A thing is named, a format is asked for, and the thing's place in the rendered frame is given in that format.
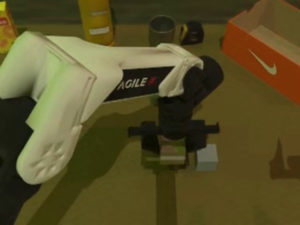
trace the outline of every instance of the dark background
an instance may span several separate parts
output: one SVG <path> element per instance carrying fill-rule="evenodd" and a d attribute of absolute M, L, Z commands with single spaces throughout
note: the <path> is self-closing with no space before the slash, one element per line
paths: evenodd
<path fill-rule="evenodd" d="M 111 0 L 119 24 L 147 23 L 158 14 L 170 15 L 178 23 L 197 19 L 225 23 L 251 8 L 257 0 Z M 300 8 L 300 0 L 288 0 Z M 81 23 L 77 0 L 8 0 L 16 24 Z"/>

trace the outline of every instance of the cup rim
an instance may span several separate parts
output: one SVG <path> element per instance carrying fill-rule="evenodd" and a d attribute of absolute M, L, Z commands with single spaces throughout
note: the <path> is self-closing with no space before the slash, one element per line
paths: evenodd
<path fill-rule="evenodd" d="M 154 19 L 156 19 L 156 18 L 158 18 L 158 17 L 165 17 L 165 18 L 170 19 L 170 20 L 174 23 L 173 28 L 170 29 L 170 30 L 168 30 L 168 31 L 157 31 L 157 30 L 153 29 L 153 28 L 151 27 L 150 24 L 151 24 L 151 22 L 152 22 Z M 176 21 L 175 21 L 172 17 L 170 17 L 170 16 L 168 16 L 168 15 L 155 15 L 155 16 L 152 17 L 152 18 L 150 19 L 150 21 L 149 21 L 149 29 L 152 30 L 152 31 L 154 31 L 154 32 L 156 32 L 156 33 L 167 33 L 167 32 L 170 32 L 170 31 L 175 30 L 175 28 L 176 28 Z"/>

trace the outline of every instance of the cup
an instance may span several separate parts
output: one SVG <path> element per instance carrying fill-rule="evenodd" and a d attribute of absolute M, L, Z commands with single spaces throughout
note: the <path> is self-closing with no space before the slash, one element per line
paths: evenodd
<path fill-rule="evenodd" d="M 152 47 L 160 43 L 173 43 L 176 22 L 167 15 L 157 15 L 149 23 L 149 44 Z"/>

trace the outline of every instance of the nike shoe box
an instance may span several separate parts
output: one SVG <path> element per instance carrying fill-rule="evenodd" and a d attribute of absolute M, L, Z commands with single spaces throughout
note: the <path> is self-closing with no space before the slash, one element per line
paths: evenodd
<path fill-rule="evenodd" d="M 300 104 L 300 10 L 261 0 L 227 23 L 222 52 Z"/>

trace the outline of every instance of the gray block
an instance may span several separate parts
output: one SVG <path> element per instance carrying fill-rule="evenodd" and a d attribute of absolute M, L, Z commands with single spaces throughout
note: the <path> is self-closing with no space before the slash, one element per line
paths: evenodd
<path fill-rule="evenodd" d="M 200 172 L 215 171 L 218 165 L 217 146 L 207 144 L 206 148 L 196 153 L 196 170 Z"/>

